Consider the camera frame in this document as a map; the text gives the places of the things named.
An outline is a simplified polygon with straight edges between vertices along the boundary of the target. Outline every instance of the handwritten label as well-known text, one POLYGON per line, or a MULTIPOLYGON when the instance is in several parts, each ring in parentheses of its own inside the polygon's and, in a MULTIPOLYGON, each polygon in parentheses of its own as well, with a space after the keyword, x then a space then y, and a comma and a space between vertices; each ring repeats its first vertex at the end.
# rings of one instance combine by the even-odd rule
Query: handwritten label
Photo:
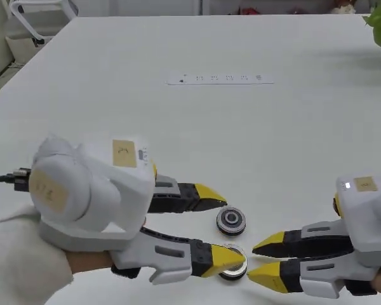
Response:
POLYGON ((377 185, 374 183, 373 177, 359 177, 354 178, 357 191, 359 192, 376 192, 378 191, 377 185))
POLYGON ((68 200, 68 191, 40 170, 33 170, 29 179, 29 191, 41 203, 62 213, 68 200))
POLYGON ((119 167, 137 167, 134 142, 113 140, 113 165, 119 167))

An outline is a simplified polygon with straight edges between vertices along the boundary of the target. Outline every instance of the chair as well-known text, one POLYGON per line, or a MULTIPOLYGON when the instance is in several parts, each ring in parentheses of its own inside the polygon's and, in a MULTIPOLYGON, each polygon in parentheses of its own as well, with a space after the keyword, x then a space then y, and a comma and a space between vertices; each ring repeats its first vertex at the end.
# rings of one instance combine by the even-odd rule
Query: chair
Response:
POLYGON ((9 7, 14 17, 8 20, 6 33, 11 39, 51 39, 79 13, 72 0, 10 0, 9 7), (58 6, 61 10, 20 13, 20 6, 58 6))

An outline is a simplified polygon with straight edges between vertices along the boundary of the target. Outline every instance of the power strip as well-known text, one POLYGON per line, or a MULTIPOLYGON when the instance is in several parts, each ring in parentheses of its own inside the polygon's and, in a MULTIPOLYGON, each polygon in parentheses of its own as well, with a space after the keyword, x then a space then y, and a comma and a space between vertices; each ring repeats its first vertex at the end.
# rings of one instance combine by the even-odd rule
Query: power strip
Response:
POLYGON ((262 74, 176 74, 168 85, 266 85, 274 81, 262 74))

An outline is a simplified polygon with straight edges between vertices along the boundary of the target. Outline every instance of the table surface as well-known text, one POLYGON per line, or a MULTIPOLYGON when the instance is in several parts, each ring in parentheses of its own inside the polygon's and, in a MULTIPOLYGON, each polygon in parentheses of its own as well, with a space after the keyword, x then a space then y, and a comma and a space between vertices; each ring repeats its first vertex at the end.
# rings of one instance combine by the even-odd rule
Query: table surface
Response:
MULTIPOLYGON (((247 216, 233 240, 217 210, 151 215, 148 226, 251 253, 272 233, 336 219, 340 174, 381 173, 381 48, 351 15, 78 18, 0 91, 0 174, 29 166, 49 132, 147 137, 160 173, 207 184, 247 216), (274 84, 168 86, 172 72, 274 84)), ((0 213, 28 200, 0 186, 0 213)), ((260 263, 251 254, 250 269, 260 263)), ((78 275, 48 304, 381 304, 280 295, 247 278, 152 286, 151 273, 78 275)))

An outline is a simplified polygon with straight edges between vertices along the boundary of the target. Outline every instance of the metal bearing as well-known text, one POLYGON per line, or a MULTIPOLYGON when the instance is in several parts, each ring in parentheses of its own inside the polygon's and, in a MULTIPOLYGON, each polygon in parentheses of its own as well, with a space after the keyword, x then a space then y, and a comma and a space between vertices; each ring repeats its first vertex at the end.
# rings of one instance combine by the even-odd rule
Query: metal bearing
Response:
POLYGON ((237 236, 246 228, 246 217, 238 208, 225 207, 217 214, 216 225, 223 234, 237 236))
POLYGON ((245 261, 241 265, 238 265, 236 267, 233 267, 229 270, 223 271, 222 273, 218 274, 221 278, 227 281, 237 281, 241 279, 247 272, 247 256, 245 255, 243 249, 237 245, 228 244, 228 245, 223 245, 223 247, 231 249, 241 254, 245 258, 245 261))

